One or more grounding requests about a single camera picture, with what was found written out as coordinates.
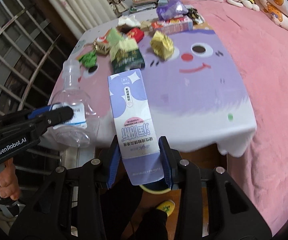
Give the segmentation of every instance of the pink bedsheet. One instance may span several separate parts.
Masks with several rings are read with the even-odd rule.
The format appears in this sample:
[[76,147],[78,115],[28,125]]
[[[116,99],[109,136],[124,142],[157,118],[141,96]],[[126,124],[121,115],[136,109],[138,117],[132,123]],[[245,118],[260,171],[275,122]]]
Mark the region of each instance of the pink bedsheet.
[[243,77],[258,129],[243,157],[229,156],[228,169],[274,235],[288,220],[288,31],[245,7],[182,1],[214,28]]

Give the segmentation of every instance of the gold foil wrapper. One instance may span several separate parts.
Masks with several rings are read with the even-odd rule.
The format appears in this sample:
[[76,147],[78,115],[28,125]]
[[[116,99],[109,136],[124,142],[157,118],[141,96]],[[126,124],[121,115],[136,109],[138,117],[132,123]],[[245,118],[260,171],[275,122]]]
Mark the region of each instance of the gold foil wrapper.
[[110,45],[107,42],[101,42],[97,39],[93,42],[94,50],[97,53],[107,55],[109,53],[109,50],[111,49]]
[[154,53],[164,60],[170,58],[174,53],[173,41],[160,31],[155,32],[150,44]]

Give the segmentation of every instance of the white cloth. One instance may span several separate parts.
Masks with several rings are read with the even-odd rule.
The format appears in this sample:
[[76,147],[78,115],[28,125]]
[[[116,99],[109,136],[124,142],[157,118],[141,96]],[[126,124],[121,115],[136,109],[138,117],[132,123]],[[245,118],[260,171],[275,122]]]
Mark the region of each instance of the white cloth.
[[3,212],[0,211],[0,228],[8,235],[11,226],[15,222],[17,217],[7,218],[4,216]]
[[107,0],[49,0],[74,36],[113,20],[116,15]]

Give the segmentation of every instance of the bottle label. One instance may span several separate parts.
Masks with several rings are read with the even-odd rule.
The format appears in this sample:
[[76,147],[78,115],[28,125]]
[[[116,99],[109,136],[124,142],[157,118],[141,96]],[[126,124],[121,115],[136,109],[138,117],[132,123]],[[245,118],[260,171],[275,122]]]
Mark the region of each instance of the bottle label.
[[64,106],[69,106],[70,108],[73,109],[74,115],[72,117],[71,120],[68,120],[64,123],[58,124],[58,125],[54,125],[53,129],[57,129],[60,128],[62,126],[65,125],[72,125],[78,128],[82,128],[85,129],[87,128],[87,123],[85,120],[85,110],[84,110],[84,104],[83,103],[79,103],[77,105],[69,105],[68,103],[59,103],[59,104],[55,104],[52,108],[52,110],[60,108],[60,107],[64,107]]

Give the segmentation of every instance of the product packaging box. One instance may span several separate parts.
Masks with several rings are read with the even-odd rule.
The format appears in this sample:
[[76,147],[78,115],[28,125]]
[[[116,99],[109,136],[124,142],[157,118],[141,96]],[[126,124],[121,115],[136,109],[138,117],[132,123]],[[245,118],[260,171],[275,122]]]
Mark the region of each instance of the product packaging box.
[[160,149],[139,69],[108,77],[118,144],[133,185],[164,177]]
[[160,31],[166,35],[193,30],[193,21],[188,16],[173,18],[167,21],[157,21],[151,24],[153,32]]

